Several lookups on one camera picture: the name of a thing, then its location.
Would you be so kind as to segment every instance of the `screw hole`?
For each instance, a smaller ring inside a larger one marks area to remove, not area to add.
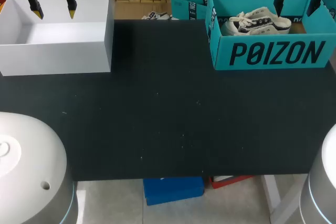
[[[44,190],[49,190],[50,189],[50,184],[48,182],[46,182],[46,181],[42,181],[41,182],[41,187]]]

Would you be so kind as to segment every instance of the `white table leg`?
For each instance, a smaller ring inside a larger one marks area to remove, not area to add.
[[[269,212],[271,214],[281,202],[277,183],[275,181],[274,175],[262,176],[261,182],[265,190],[267,204],[268,204]]]
[[[265,175],[262,177],[262,184],[266,193],[267,203],[270,210],[271,224],[285,224],[290,216],[299,207],[301,190],[307,174],[302,174],[296,179],[294,185],[280,200],[279,191],[275,182],[274,175]]]

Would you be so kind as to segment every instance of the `poizon logo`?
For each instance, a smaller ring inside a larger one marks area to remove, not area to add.
[[[215,10],[214,7],[212,7],[211,24],[209,25],[209,28],[208,28],[208,42],[209,42],[209,44],[210,44],[210,39],[211,39],[211,31],[214,29],[216,16],[217,16],[216,10]]]

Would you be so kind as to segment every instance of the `tiled floor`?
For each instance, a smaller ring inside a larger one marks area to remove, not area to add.
[[[280,195],[294,182],[277,176]],[[206,188],[202,197],[147,206],[141,179],[79,182],[77,224],[269,224],[260,177],[220,189]],[[294,215],[288,224],[301,224]]]

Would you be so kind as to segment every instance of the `shoelace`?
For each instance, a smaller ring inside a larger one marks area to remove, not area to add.
[[[249,18],[246,18],[244,12],[239,13],[237,17],[229,18],[229,20],[232,22],[239,22],[239,25],[243,27],[251,26],[252,24],[255,25],[257,23]]]

